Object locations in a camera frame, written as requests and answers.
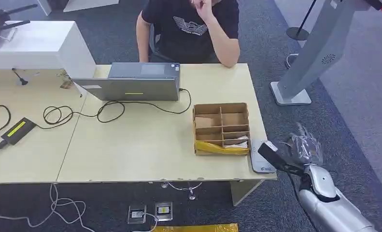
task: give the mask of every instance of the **hand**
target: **hand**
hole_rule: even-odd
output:
[[[195,5],[199,17],[201,17],[205,23],[215,18],[212,13],[212,0],[191,0],[191,3]]]

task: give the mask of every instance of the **metal stand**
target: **metal stand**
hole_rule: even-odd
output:
[[[300,56],[279,82],[270,84],[278,105],[311,103],[305,88],[343,56],[354,13],[370,7],[360,0],[325,1]]]
[[[313,9],[313,6],[315,3],[316,3],[316,0],[313,0],[309,10],[307,11],[307,14],[306,14],[304,20],[302,21],[302,24],[300,25],[300,27],[292,27],[292,28],[288,28],[286,30],[287,36],[289,36],[290,38],[292,38],[294,40],[299,40],[299,41],[307,40],[309,33],[305,29],[303,29],[303,26],[305,25],[305,22],[306,22],[307,18],[309,17],[309,14],[310,14],[311,10]]]
[[[198,188],[201,184],[202,184],[202,182],[200,182],[196,186],[191,187],[191,184],[188,182],[188,188],[178,188],[178,187],[175,187],[174,185],[172,185],[170,182],[165,181],[165,182],[163,182],[161,184],[161,187],[163,189],[166,189],[166,188],[168,188],[168,186],[171,186],[173,189],[176,189],[176,190],[179,190],[179,191],[189,191],[188,199],[193,201],[193,200],[195,200],[197,198],[197,196],[194,194],[193,190]]]

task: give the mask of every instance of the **white floor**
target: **white floor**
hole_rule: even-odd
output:
[[[287,24],[298,27],[312,0],[275,2]],[[323,3],[309,16],[309,32]],[[321,80],[382,182],[382,12],[356,13],[343,58]]]

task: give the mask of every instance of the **dark gray carpet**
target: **dark gray carpet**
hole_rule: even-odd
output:
[[[22,14],[19,18],[75,20],[97,63],[137,61],[135,20],[143,3],[143,0],[121,0],[117,6],[54,13],[49,18],[41,17],[40,13]],[[275,3],[244,0],[241,13],[240,62],[249,64],[268,138],[277,144],[296,131],[296,122],[307,127],[323,144],[326,167],[338,173],[333,175],[338,188],[382,232],[382,184],[322,84],[317,81],[309,88],[313,100],[309,106],[279,107],[273,99],[269,83],[279,80],[286,71],[285,56],[299,49],[297,42],[285,35],[287,25]],[[149,229],[150,219],[145,225],[127,225],[127,209],[131,203],[146,203],[153,208],[156,201],[174,202],[174,220],[163,225],[233,222],[238,223],[241,232],[313,231],[294,199],[285,174],[279,174],[278,181],[265,182],[238,207],[231,204],[228,183],[204,183],[197,190],[195,201],[188,201],[185,192],[161,189],[159,184],[64,184],[58,188],[61,197],[86,201],[84,223],[97,232]],[[36,223],[49,213],[48,191],[49,186],[43,184],[1,185],[0,214],[29,216]],[[62,212],[70,217],[75,215],[71,206]],[[0,232],[12,231],[82,232],[84,229],[77,223],[66,225],[57,216],[36,229],[29,229],[24,221],[0,220]]]

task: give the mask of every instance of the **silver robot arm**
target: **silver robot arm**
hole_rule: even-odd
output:
[[[298,124],[300,135],[290,134],[287,143],[290,157],[278,154],[278,149],[270,141],[264,142],[258,149],[277,170],[286,172],[295,188],[295,195],[317,230],[312,218],[316,219],[329,232],[377,232],[339,189],[323,164],[323,151],[320,143],[306,128]],[[291,175],[300,176],[297,193]]]
[[[317,165],[304,168],[310,180],[299,190],[300,204],[327,231],[331,232],[377,232],[371,224],[334,185],[330,173]]]

